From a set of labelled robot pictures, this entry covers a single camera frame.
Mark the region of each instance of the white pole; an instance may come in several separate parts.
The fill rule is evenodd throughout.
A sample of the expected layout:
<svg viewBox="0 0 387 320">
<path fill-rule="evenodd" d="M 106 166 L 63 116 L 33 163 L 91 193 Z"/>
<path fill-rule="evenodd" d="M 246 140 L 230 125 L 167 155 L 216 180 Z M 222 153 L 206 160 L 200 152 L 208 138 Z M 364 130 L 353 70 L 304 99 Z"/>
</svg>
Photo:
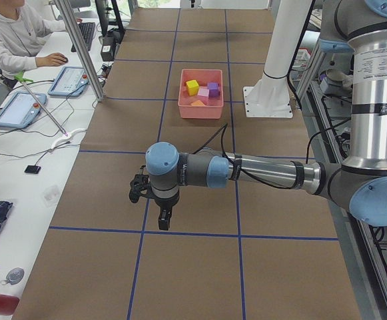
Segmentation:
<svg viewBox="0 0 387 320">
<path fill-rule="evenodd" d="M 263 76 L 254 87 L 244 87 L 247 117 L 292 118 L 284 76 L 289 71 L 292 56 L 296 55 L 295 49 L 311 4 L 312 0 L 280 2 Z"/>
</svg>

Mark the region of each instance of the white sweater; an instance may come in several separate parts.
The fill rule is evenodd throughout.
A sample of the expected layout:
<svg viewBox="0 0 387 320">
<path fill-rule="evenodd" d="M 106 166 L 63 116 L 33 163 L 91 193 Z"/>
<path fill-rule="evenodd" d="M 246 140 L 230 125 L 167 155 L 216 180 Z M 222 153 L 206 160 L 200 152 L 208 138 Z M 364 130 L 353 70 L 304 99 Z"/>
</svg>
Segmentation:
<svg viewBox="0 0 387 320">
<path fill-rule="evenodd" d="M 45 43 L 42 37 L 65 30 L 63 21 L 42 19 L 27 3 L 18 10 L 16 21 L 0 14 L 0 69 L 9 79 L 20 71 L 36 69 L 35 56 Z"/>
</svg>

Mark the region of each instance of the white label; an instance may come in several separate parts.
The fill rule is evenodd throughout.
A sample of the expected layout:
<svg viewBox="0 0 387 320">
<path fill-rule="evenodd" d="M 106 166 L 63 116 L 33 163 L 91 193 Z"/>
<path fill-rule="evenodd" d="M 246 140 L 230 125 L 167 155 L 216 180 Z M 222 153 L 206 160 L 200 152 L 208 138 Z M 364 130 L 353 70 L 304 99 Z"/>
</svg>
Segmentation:
<svg viewBox="0 0 387 320">
<path fill-rule="evenodd" d="M 387 48 L 375 49 L 354 56 L 353 83 L 387 80 Z"/>
</svg>

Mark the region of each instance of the hand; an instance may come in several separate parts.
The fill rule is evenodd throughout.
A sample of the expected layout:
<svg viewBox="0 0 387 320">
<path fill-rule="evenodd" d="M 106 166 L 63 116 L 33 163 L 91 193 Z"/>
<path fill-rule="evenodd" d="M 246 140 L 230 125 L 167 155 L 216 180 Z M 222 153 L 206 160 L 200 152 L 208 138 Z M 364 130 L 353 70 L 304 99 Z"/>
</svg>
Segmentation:
<svg viewBox="0 0 387 320">
<path fill-rule="evenodd" d="M 35 58 L 37 67 L 58 67 L 68 60 L 61 53 L 52 53 L 46 57 Z"/>
</svg>

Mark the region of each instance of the keyboard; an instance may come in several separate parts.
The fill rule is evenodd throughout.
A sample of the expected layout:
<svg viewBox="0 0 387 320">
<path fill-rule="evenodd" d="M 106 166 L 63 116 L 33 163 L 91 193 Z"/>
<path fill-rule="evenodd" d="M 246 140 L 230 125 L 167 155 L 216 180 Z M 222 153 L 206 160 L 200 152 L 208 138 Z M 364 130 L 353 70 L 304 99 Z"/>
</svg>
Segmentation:
<svg viewBox="0 0 387 320">
<path fill-rule="evenodd" d="M 88 51 L 91 50 L 91 44 L 94 39 L 95 31 L 95 22 L 82 22 L 78 24 L 79 29 L 81 30 L 82 37 L 84 38 L 85 45 L 87 46 Z M 72 52 L 76 52 L 75 46 L 72 45 Z"/>
</svg>

